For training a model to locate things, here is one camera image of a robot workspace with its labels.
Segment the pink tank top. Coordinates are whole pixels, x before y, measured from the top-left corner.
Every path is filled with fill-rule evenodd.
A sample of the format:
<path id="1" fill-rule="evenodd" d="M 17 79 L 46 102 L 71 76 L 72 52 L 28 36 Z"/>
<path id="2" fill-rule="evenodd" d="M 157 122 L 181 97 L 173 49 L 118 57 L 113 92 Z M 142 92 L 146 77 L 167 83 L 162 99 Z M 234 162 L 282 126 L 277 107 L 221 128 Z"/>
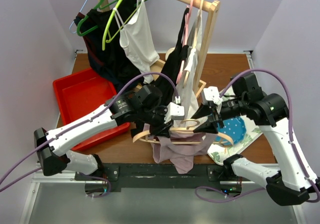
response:
<path id="1" fill-rule="evenodd" d="M 153 160 L 159 164 L 166 160 L 171 161 L 179 174 L 187 174 L 194 166 L 194 157 L 206 155 L 208 149 L 216 139 L 215 134 L 195 133 L 183 138 L 184 141 L 200 142 L 199 144 L 173 144 L 178 135 L 170 138 L 160 136 L 159 143 L 151 143 Z"/>

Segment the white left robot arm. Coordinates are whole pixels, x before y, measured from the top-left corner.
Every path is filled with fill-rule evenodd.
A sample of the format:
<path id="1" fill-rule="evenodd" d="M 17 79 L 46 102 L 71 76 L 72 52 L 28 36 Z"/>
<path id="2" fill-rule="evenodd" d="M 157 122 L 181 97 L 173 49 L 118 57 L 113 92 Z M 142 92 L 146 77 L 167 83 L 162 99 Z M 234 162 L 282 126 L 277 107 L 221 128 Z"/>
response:
<path id="1" fill-rule="evenodd" d="M 79 143 L 124 123 L 141 121 L 156 128 L 165 124 L 165 112 L 160 110 L 163 94 L 152 84 L 143 86 L 137 92 L 129 91 L 114 96 L 93 112 L 63 127 L 34 131 L 34 145 L 45 176 L 62 171 L 74 171 L 99 180 L 104 174 L 103 164 L 96 154 L 81 154 L 73 151 Z"/>

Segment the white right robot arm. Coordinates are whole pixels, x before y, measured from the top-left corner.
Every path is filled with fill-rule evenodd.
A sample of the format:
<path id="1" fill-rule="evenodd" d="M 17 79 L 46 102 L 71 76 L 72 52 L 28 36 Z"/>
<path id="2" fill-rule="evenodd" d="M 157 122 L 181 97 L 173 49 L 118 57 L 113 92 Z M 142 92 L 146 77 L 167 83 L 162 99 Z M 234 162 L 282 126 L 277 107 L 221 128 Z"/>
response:
<path id="1" fill-rule="evenodd" d="M 193 118 L 207 120 L 194 132 L 217 134 L 226 120 L 246 116 L 266 137 L 279 168 L 270 169 L 234 154 L 223 161 L 222 175 L 230 181 L 242 177 L 260 185 L 280 206 L 311 203 L 310 195 L 320 192 L 320 178 L 295 136 L 291 98 L 264 93 L 255 73 L 246 70 L 233 76 L 227 88 L 233 90 L 234 97 L 228 100 L 223 100 L 225 92 L 215 86 L 203 89 L 202 104 Z"/>

